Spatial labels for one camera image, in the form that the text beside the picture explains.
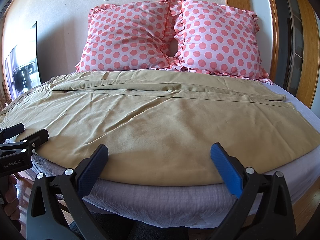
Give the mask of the person's left hand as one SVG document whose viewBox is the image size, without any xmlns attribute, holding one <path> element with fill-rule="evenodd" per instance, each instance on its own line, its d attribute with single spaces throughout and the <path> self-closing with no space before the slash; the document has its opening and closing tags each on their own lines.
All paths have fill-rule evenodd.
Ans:
<svg viewBox="0 0 320 240">
<path fill-rule="evenodd" d="M 17 178 L 11 174 L 8 179 L 8 189 L 4 193 L 7 205 L 4 207 L 4 212 L 12 220 L 20 219 L 19 200 L 17 198 Z"/>
</svg>

